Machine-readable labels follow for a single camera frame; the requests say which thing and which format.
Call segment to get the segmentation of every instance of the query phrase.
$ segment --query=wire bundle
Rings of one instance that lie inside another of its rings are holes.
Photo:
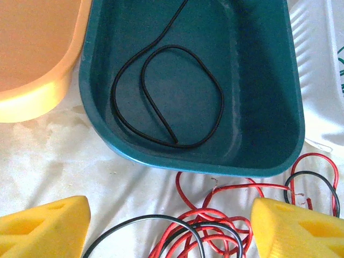
[[[180,194],[180,197],[183,199],[183,201],[186,203],[186,205],[191,209],[191,211],[179,216],[179,219],[185,219],[189,216],[192,215],[197,215],[197,217],[194,220],[189,220],[188,224],[190,225],[199,225],[202,223],[208,223],[208,222],[212,222],[212,221],[216,221],[219,222],[221,224],[225,224],[227,226],[229,226],[234,232],[236,232],[236,234],[243,234],[246,235],[245,238],[242,241],[238,241],[237,237],[232,238],[230,236],[226,236],[224,234],[223,231],[221,231],[218,228],[215,227],[197,227],[197,231],[202,231],[204,234],[204,237],[202,238],[202,242],[207,242],[210,247],[217,252],[220,255],[223,255],[224,257],[230,257],[231,255],[236,253],[237,257],[246,257],[246,253],[248,251],[248,248],[250,247],[250,244],[252,242],[252,238],[253,238],[253,232],[252,232],[252,228],[251,228],[251,224],[249,222],[249,220],[245,217],[241,217],[241,216],[236,216],[236,217],[227,217],[224,213],[215,210],[215,209],[209,209],[207,208],[212,197],[219,192],[222,191],[226,191],[226,190],[232,190],[232,189],[241,189],[241,188],[257,188],[259,195],[261,197],[264,197],[264,194],[261,190],[261,187],[270,187],[270,188],[278,188],[278,189],[282,189],[282,190],[290,190],[289,187],[285,187],[282,185],[276,185],[276,184],[266,184],[266,183],[255,183],[255,181],[251,178],[248,178],[248,180],[250,181],[250,184],[238,184],[238,185],[228,185],[225,187],[218,187],[218,188],[214,188],[204,199],[202,208],[197,208],[193,205],[193,203],[186,197],[186,195],[184,194],[184,192],[181,189],[180,186],[180,177],[182,175],[182,172],[178,172],[177,176],[176,176],[176,187],[177,187],[177,191]],[[237,228],[235,226],[235,222],[243,222],[247,229],[246,230],[242,230],[240,228]],[[151,252],[149,258],[156,258],[156,257],[160,257],[161,251],[164,250],[168,244],[170,244],[170,242],[176,238],[176,232],[180,231],[181,227],[176,227],[172,232],[169,231],[169,229],[167,229],[167,231],[165,231],[161,241],[158,243],[158,245],[153,249],[153,251]],[[214,235],[209,235],[208,234],[208,230],[214,230],[217,232],[217,234]],[[171,255],[174,253],[174,251],[183,243],[185,242],[185,247],[184,250],[182,251],[182,253],[178,256],[180,258],[183,257],[187,257],[187,253],[189,251],[191,251],[193,248],[196,247],[197,242],[193,242],[190,243],[191,241],[191,233],[187,233],[185,235],[183,235],[181,238],[179,238],[171,247],[171,249],[169,250],[169,252],[167,253],[168,258],[171,257]],[[213,242],[212,240],[215,239],[220,239],[220,240],[224,240],[224,244],[225,244],[225,250],[221,250],[220,248],[218,248]],[[235,247],[233,247],[232,249],[229,248],[229,243],[232,243],[235,245]]]
[[[333,185],[331,185],[327,179],[325,179],[323,176],[319,175],[318,173],[315,173],[312,171],[295,172],[297,164],[299,164],[299,162],[302,159],[308,156],[321,157],[327,160],[331,164],[334,170]],[[176,175],[176,181],[175,181],[176,188],[177,188],[178,193],[180,194],[180,197],[183,199],[185,204],[190,208],[190,211],[180,215],[178,218],[153,214],[153,215],[146,215],[146,216],[141,216],[141,217],[127,220],[109,229],[105,233],[103,233],[88,248],[83,258],[88,258],[91,252],[94,250],[94,248],[113,232],[127,225],[130,225],[132,223],[136,223],[136,222],[147,220],[147,219],[162,219],[162,220],[168,220],[172,222],[172,224],[170,224],[169,227],[165,230],[164,234],[161,237],[161,240],[151,251],[149,258],[161,257],[164,251],[168,248],[168,246],[173,241],[175,242],[172,244],[172,246],[168,250],[167,255],[166,255],[167,258],[171,258],[172,255],[183,243],[185,243],[184,249],[179,254],[178,258],[179,257],[187,258],[188,253],[197,246],[199,248],[201,258],[205,258],[203,243],[209,244],[209,246],[215,252],[217,252],[218,254],[226,258],[234,254],[236,254],[237,258],[246,257],[246,253],[250,247],[250,244],[253,238],[253,231],[251,228],[250,221],[247,218],[241,217],[241,216],[228,217],[226,214],[222,213],[221,211],[217,209],[208,208],[212,197],[215,194],[222,191],[226,191],[226,190],[242,189],[242,188],[256,188],[260,197],[264,198],[264,193],[261,188],[267,187],[267,188],[275,188],[275,189],[283,190],[284,198],[287,203],[289,203],[287,191],[291,191],[291,202],[293,205],[295,205],[296,203],[295,191],[294,191],[295,184],[293,182],[293,179],[298,175],[306,175],[306,174],[316,176],[322,179],[327,184],[327,186],[329,187],[333,195],[332,196],[333,216],[339,217],[340,216],[340,203],[339,203],[338,196],[336,194],[336,188],[338,186],[338,181],[339,181],[338,168],[330,158],[319,153],[307,153],[300,156],[296,160],[295,164],[292,166],[291,176],[287,179],[285,185],[256,183],[253,179],[247,178],[247,180],[249,181],[248,184],[237,184],[237,185],[227,185],[224,187],[215,187],[205,197],[201,208],[195,207],[193,203],[184,194],[180,185],[180,177],[182,175],[182,172],[178,172]],[[310,198],[307,199],[307,204],[308,204],[308,208],[312,210],[313,205]],[[189,217],[191,216],[196,216],[196,217],[195,219],[184,221],[186,219],[189,219]],[[235,223],[239,221],[245,225],[246,229],[243,230],[241,228],[236,227]],[[209,234],[208,233],[209,230],[215,231],[215,234]],[[226,235],[223,230],[230,232],[231,235]],[[192,236],[194,236],[196,239],[194,242],[191,242]],[[222,240],[224,242],[224,250],[221,250],[219,247],[217,247],[213,243],[213,240]]]
[[[162,146],[166,146],[166,147],[171,147],[171,148],[177,148],[177,149],[192,149],[192,148],[197,148],[200,145],[206,143],[215,133],[215,131],[217,130],[217,128],[219,127],[223,112],[224,112],[224,106],[225,106],[225,95],[224,92],[220,86],[220,84],[218,83],[218,81],[216,80],[216,78],[212,75],[212,73],[208,70],[208,68],[205,66],[205,64],[203,64],[202,60],[195,54],[193,53],[191,50],[180,46],[180,45],[166,45],[166,46],[162,46],[160,48],[158,48],[155,52],[153,52],[145,61],[142,70],[141,70],[141,74],[140,74],[140,86],[142,87],[142,90],[146,96],[146,98],[148,99],[150,105],[152,106],[154,112],[156,113],[156,115],[159,117],[159,119],[161,120],[161,122],[163,123],[164,127],[166,128],[166,130],[168,131],[168,133],[170,134],[171,138],[173,139],[174,143],[171,142],[166,142],[166,141],[162,141],[159,140],[155,137],[152,137],[150,135],[147,135],[146,133],[136,129],[134,126],[132,126],[122,115],[122,113],[119,111],[119,107],[117,105],[117,84],[120,80],[120,78],[122,77],[123,73],[133,64],[135,63],[138,59],[140,59],[144,54],[146,54],[147,52],[149,52],[151,49],[153,49],[157,44],[159,44],[159,42],[165,37],[165,35],[167,34],[167,32],[170,30],[170,28],[172,27],[172,24],[174,23],[174,21],[177,19],[177,17],[179,16],[179,14],[182,12],[182,10],[184,9],[184,7],[186,6],[188,0],[184,0],[183,3],[181,4],[181,6],[178,8],[178,10],[176,11],[176,13],[173,15],[172,19],[170,20],[170,22],[168,23],[168,25],[165,27],[165,29],[163,30],[163,32],[152,42],[150,43],[148,46],[146,46],[145,48],[143,48],[141,51],[139,51],[138,53],[136,53],[133,57],[131,57],[123,66],[122,68],[119,70],[119,72],[117,73],[112,86],[111,86],[111,97],[110,97],[110,103],[111,103],[111,111],[114,114],[115,117],[117,117],[122,123],[123,125],[125,125],[130,131],[132,131],[133,133],[137,134],[138,136],[154,142],[156,144],[162,145]],[[168,122],[166,121],[165,117],[163,116],[163,114],[160,112],[159,108],[156,106],[155,102],[153,101],[151,95],[149,94],[147,87],[146,87],[146,81],[145,81],[145,77],[146,77],[146,69],[149,65],[149,63],[159,54],[161,54],[162,52],[165,52],[169,49],[179,49],[181,51],[184,51],[186,53],[188,53],[190,56],[192,56],[200,65],[200,67],[202,68],[202,70],[206,73],[206,75],[210,78],[210,80],[213,82],[215,88],[217,89],[218,93],[219,93],[219,97],[220,97],[220,109],[219,109],[219,113],[216,117],[216,121],[213,125],[213,128],[210,130],[210,132],[200,141],[192,143],[192,144],[180,144],[179,140],[177,139],[177,136],[175,135],[175,133],[173,132],[172,128],[170,127],[170,125],[168,124]]]

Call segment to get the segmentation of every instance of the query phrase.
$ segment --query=red wire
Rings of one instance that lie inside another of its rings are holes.
[[[178,217],[178,219],[185,219],[185,218],[187,218],[187,217],[189,217],[189,216],[196,215],[196,214],[204,214],[204,213],[206,213],[206,212],[207,212],[207,213],[213,213],[213,214],[219,216],[220,219],[219,219],[219,218],[214,218],[214,217],[209,216],[208,220],[205,220],[205,221],[219,221],[219,220],[222,221],[222,219],[227,218],[227,216],[226,216],[224,213],[222,213],[222,212],[220,212],[220,211],[218,211],[218,210],[215,210],[215,209],[210,209],[210,208],[197,209],[197,208],[196,208],[195,210],[191,210],[191,211],[188,211],[188,212],[186,212],[186,213],[180,215],[180,216]],[[188,223],[190,223],[190,224],[196,223],[196,220],[189,221]],[[173,229],[173,226],[174,226],[174,225],[175,225],[175,224],[172,223],[172,224],[167,228],[167,230],[164,232],[164,234],[163,234],[163,236],[162,236],[161,241],[158,243],[157,247],[153,249],[152,253],[154,253],[155,255],[156,255],[156,254],[160,254],[160,251],[161,251],[161,248],[162,248],[162,245],[163,245],[164,241],[165,241],[166,239],[168,239],[169,237],[171,237],[172,234],[174,234],[175,232],[177,232],[178,230],[180,230],[180,229],[182,228],[182,226],[177,226],[175,229]]]
[[[306,154],[303,154],[301,155],[294,163],[294,165],[292,166],[291,168],[291,175],[293,175],[295,173],[295,170],[296,170],[296,166],[299,164],[299,162],[304,159],[305,157],[308,157],[308,156],[317,156],[317,157],[321,157],[325,160],[328,161],[328,163],[331,164],[332,168],[333,168],[333,171],[334,171],[334,182],[333,182],[333,188],[334,190],[337,189],[337,186],[338,186],[338,181],[339,181],[339,172],[338,172],[338,168],[337,166],[335,165],[335,163],[327,156],[325,155],[322,155],[320,153],[306,153]],[[291,189],[291,204],[295,205],[296,201],[295,201],[295,184],[294,184],[294,180],[292,180],[290,182],[290,189]],[[334,196],[332,196],[332,212],[333,212],[333,216],[336,216],[337,214],[337,208],[335,206],[335,199],[334,199]]]
[[[200,220],[193,220],[193,221],[189,221],[188,223],[190,224],[194,224],[194,223],[197,223],[197,222],[202,222],[202,221],[216,221],[216,222],[220,222],[220,223],[224,223],[224,224],[227,224],[228,226],[230,226],[231,228],[235,229],[236,231],[238,231],[238,233],[244,233],[244,234],[252,234],[252,230],[250,229],[250,223],[249,221],[246,219],[246,218],[243,218],[243,217],[233,217],[233,218],[228,218],[225,214],[223,214],[222,212],[218,211],[218,210],[215,210],[215,209],[210,209],[210,208],[202,208],[202,209],[196,209],[196,210],[191,210],[189,212],[186,212],[184,213],[183,215],[179,216],[178,219],[185,219],[186,217],[189,217],[189,216],[192,216],[192,215],[195,215],[195,214],[203,214],[205,212],[208,212],[208,213],[213,213],[213,214],[216,214],[222,218],[214,218],[214,217],[211,217],[209,216],[209,219],[200,219]],[[236,220],[242,220],[244,221],[248,227],[249,227],[249,230],[247,231],[244,231],[244,230],[238,230],[237,228],[235,228],[234,224],[232,221],[236,221]],[[178,231],[180,228],[182,228],[181,226],[178,226],[175,228],[175,230],[171,231],[171,233],[169,233],[169,235],[166,237],[169,238],[172,234],[174,234],[176,231]],[[243,243],[247,243],[247,242],[251,242],[252,240],[252,237],[250,237],[249,239],[244,239]],[[225,246],[225,251],[222,251],[221,249],[219,249],[214,243],[212,242],[209,242],[209,245],[219,254],[221,255],[224,255],[226,252],[228,253],[228,246]],[[236,253],[237,250],[234,250],[231,252],[231,254],[234,254]]]
[[[216,222],[219,222],[219,223],[224,223],[224,224],[227,224],[228,226],[230,226],[226,221],[224,221],[224,220],[215,220]],[[194,224],[195,223],[195,220],[189,220],[189,221],[187,221],[187,223],[188,224],[190,224],[190,225],[192,225],[192,224]],[[172,231],[171,231],[171,233],[169,234],[169,236],[168,236],[168,238],[172,235],[172,234],[174,234],[174,233],[176,233],[178,230],[180,230],[180,229],[182,229],[183,227],[182,226],[178,226],[178,227],[176,227],[175,229],[173,229]],[[244,231],[244,230],[239,230],[239,229],[237,229],[235,226],[233,226],[232,228],[234,228],[238,233],[240,233],[240,231],[242,232],[242,233],[245,233],[245,234],[248,234],[248,233],[250,233],[250,231]],[[197,231],[200,231],[200,230],[207,230],[208,228],[207,227],[203,227],[203,229],[197,229]],[[215,230],[215,231],[217,231],[217,232],[219,232],[219,233],[221,233],[221,234],[224,234],[223,233],[223,231],[222,230],[220,230],[219,228],[214,228],[213,230]],[[246,245],[247,243],[249,243],[250,244],[250,241],[249,241],[249,236],[247,236],[247,237],[245,237],[244,238],[244,240],[242,241],[242,243],[243,243],[243,245]],[[151,255],[149,256],[149,257],[154,257],[154,255],[156,255],[156,251],[157,251],[157,248],[158,248],[158,246],[155,246],[154,247],[154,249],[152,250],[152,252],[151,252]],[[225,251],[222,251],[222,250],[220,250],[220,252],[218,252],[220,255],[225,255],[225,254],[229,254],[229,255],[232,255],[232,254],[235,254],[237,252],[237,249],[235,248],[235,249],[233,249],[233,250],[231,250],[231,251],[228,251],[228,245],[226,245],[225,244]]]
[[[186,203],[186,205],[192,209],[192,210],[196,210],[197,208],[193,205],[193,203],[191,201],[189,201],[189,199],[186,197],[186,195],[184,194],[182,188],[181,188],[181,185],[180,185],[180,177],[182,175],[182,172],[178,172],[177,175],[176,175],[176,188],[177,188],[177,191],[180,195],[180,197],[183,199],[183,201]],[[207,216],[206,214],[200,214],[201,217],[203,217],[205,220],[204,221],[212,221],[213,217],[211,216]],[[195,222],[198,223],[198,222],[201,222],[201,219],[199,216],[196,217],[195,219]],[[190,244],[190,241],[191,241],[191,237],[189,237],[185,243],[185,247],[187,247],[189,244]],[[213,242],[210,242],[209,243],[210,247],[217,253],[219,253],[220,255],[223,255],[224,254],[224,251],[222,251],[221,249],[219,249]]]
[[[171,258],[171,256],[173,255],[173,253],[176,251],[176,249],[186,240],[186,238],[188,238],[190,236],[190,233],[183,235],[181,238],[179,238],[171,247],[171,249],[169,250],[169,252],[166,255],[166,258]],[[238,243],[236,242],[235,239],[231,238],[228,235],[223,235],[223,234],[214,234],[214,235],[207,235],[202,237],[202,242],[210,242],[212,240],[216,240],[216,239],[221,239],[224,240],[225,243],[227,242],[231,242],[233,244],[235,244],[236,246],[238,246]],[[184,257],[188,254],[189,251],[191,251],[192,249],[194,249],[197,246],[197,242],[193,242],[192,244],[190,244],[187,248],[184,249],[183,252],[180,253],[180,255],[178,257]]]
[[[209,205],[209,202],[214,194],[225,191],[225,190],[233,190],[233,189],[239,189],[239,188],[256,188],[256,187],[271,187],[271,188],[277,188],[282,190],[290,191],[289,187],[285,187],[284,185],[279,184],[266,184],[266,183],[255,183],[255,184],[236,184],[236,185],[227,185],[225,187],[218,187],[211,193],[207,195],[207,197],[204,200],[203,207],[207,207]]]
[[[248,178],[248,177],[247,177],[246,179],[249,180],[249,181],[250,181],[251,183],[253,183],[253,184],[256,183],[252,178]],[[260,189],[259,187],[256,187],[256,188],[257,188],[257,191],[258,191],[260,197],[265,198],[262,189]]]

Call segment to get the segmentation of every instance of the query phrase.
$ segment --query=black cable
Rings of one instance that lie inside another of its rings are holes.
[[[211,221],[206,221],[206,222],[200,222],[200,223],[194,223],[191,225],[194,229],[198,229],[198,228],[203,228],[203,227],[208,227],[208,226],[212,226],[212,227],[219,227],[219,228],[223,228],[224,230],[228,230],[230,231],[233,235],[235,240],[238,243],[238,252],[236,253],[236,257],[237,258],[242,258],[243,256],[243,244],[241,241],[240,236],[238,235],[238,233],[232,229],[231,227],[227,226],[226,224],[222,224],[222,223],[218,223],[218,222],[211,222]],[[162,246],[161,252],[159,257],[161,257],[161,255],[163,254],[163,252],[165,251],[165,249],[168,247],[168,245],[175,239],[177,238],[179,235],[183,234],[184,232],[186,232],[187,229],[186,228],[182,228],[180,230],[178,230],[176,233],[174,233],[172,236],[170,236],[165,243]]]
[[[307,170],[304,170],[304,171],[300,171],[300,172],[296,172],[295,174],[291,175],[287,181],[285,182],[285,186],[287,187],[290,182],[294,179],[294,177],[296,176],[299,176],[299,175],[313,175],[313,176],[316,176],[318,178],[320,178],[321,180],[323,180],[328,188],[330,189],[330,191],[332,192],[333,196],[334,196],[334,199],[335,199],[335,206],[336,206],[336,210],[337,210],[337,213],[336,213],[336,217],[339,218],[340,216],[340,204],[339,204],[339,198],[338,198],[338,195],[337,193],[335,192],[335,189],[333,188],[333,186],[331,185],[331,183],[325,178],[323,177],[322,175],[318,174],[318,173],[315,173],[315,172],[312,172],[312,171],[307,171]],[[289,200],[288,200],[288,195],[287,195],[287,191],[284,190],[284,200],[286,203],[290,203]]]
[[[200,252],[200,256],[201,258],[205,258],[205,253],[204,253],[204,248],[203,248],[203,244],[202,244],[202,240],[198,234],[198,232],[188,223],[171,217],[171,216],[167,216],[167,215],[158,215],[158,214],[154,214],[154,215],[145,215],[145,216],[140,216],[140,217],[136,217],[133,219],[129,219],[125,222],[122,222],[121,224],[118,224],[117,226],[109,229],[108,231],[106,231],[105,233],[103,233],[99,238],[97,238],[92,245],[87,249],[87,251],[85,252],[83,258],[88,258],[90,256],[90,254],[92,253],[92,251],[96,248],[97,245],[99,245],[100,242],[102,242],[105,238],[107,238],[110,234],[114,233],[115,231],[128,226],[132,223],[136,223],[139,221],[143,221],[143,220],[148,220],[148,219],[161,219],[161,220],[167,220],[170,222],[174,222],[177,223],[183,227],[185,227],[187,230],[189,230],[196,238],[196,241],[198,243],[198,248],[199,248],[199,252]]]
[[[118,109],[118,105],[117,105],[117,100],[116,100],[116,89],[117,89],[117,84],[119,82],[119,79],[121,78],[121,76],[123,75],[123,73],[125,72],[125,70],[131,66],[137,59],[139,59],[142,55],[144,55],[145,53],[147,53],[149,50],[151,50],[153,47],[155,47],[161,40],[162,38],[166,35],[166,33],[169,31],[169,29],[171,28],[173,22],[176,20],[176,18],[178,17],[178,15],[181,13],[181,11],[183,10],[183,8],[185,7],[185,5],[187,4],[188,0],[184,0],[183,3],[181,4],[181,6],[178,8],[177,12],[174,14],[174,16],[172,17],[171,21],[168,23],[168,25],[166,26],[166,28],[163,30],[163,32],[151,43],[149,44],[147,47],[145,47],[144,49],[142,49],[140,52],[138,52],[137,54],[135,54],[133,57],[131,57],[123,66],[122,68],[119,70],[118,74],[116,75],[113,84],[112,84],[112,88],[111,88],[111,97],[110,97],[110,102],[112,105],[112,108],[114,110],[114,112],[116,113],[116,116],[118,117],[118,119],[129,129],[131,130],[133,133],[137,134],[138,136],[141,136],[142,138],[145,138],[146,140],[149,140],[151,142],[154,142],[156,144],[160,144],[163,146],[167,146],[167,147],[172,147],[172,148],[179,148],[179,149],[189,149],[189,148],[196,148],[202,144],[204,144],[206,141],[209,140],[210,137],[213,136],[213,134],[215,133],[216,129],[218,128],[222,115],[223,115],[223,111],[224,111],[224,105],[225,105],[225,97],[224,97],[224,93],[222,91],[222,88],[220,86],[220,84],[217,82],[217,80],[215,79],[215,77],[211,74],[211,72],[206,68],[206,66],[203,64],[203,62],[201,61],[201,59],[194,54],[192,51],[179,46],[179,45],[167,45],[164,47],[159,48],[158,50],[156,50],[153,54],[151,54],[148,59],[146,60],[142,70],[141,70],[141,86],[142,89],[147,97],[147,99],[149,100],[149,103],[151,104],[151,106],[153,107],[155,113],[157,114],[157,116],[159,117],[159,119],[162,121],[162,123],[164,124],[165,128],[167,129],[167,131],[169,132],[169,134],[171,135],[174,143],[170,143],[170,142],[166,142],[166,141],[162,141],[159,140],[157,138],[151,137],[139,130],[137,130],[135,127],[133,127],[124,117],[123,115],[120,113],[119,109]],[[169,124],[167,123],[166,119],[164,118],[164,116],[161,114],[161,112],[159,111],[158,107],[155,105],[154,101],[152,100],[150,94],[148,93],[148,90],[146,88],[146,84],[145,84],[145,72],[146,72],[146,68],[149,64],[149,62],[158,54],[160,54],[161,52],[169,49],[169,48],[177,48],[180,49],[182,51],[187,52],[188,54],[190,54],[194,59],[196,59],[196,61],[199,63],[199,65],[201,66],[201,68],[205,71],[205,73],[207,74],[207,76],[212,80],[212,82],[215,84],[216,88],[218,89],[219,93],[220,93],[220,98],[221,98],[221,105],[220,105],[220,111],[219,114],[217,116],[217,120],[212,128],[212,130],[208,133],[207,136],[205,136],[202,140],[194,143],[194,144],[188,144],[188,145],[180,145],[178,144],[178,139],[177,136],[174,134],[174,132],[172,131],[171,127],[169,126]]]

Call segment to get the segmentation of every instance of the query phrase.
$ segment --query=orange plastic container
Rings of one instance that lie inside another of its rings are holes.
[[[66,95],[91,0],[0,1],[0,123],[36,118]]]

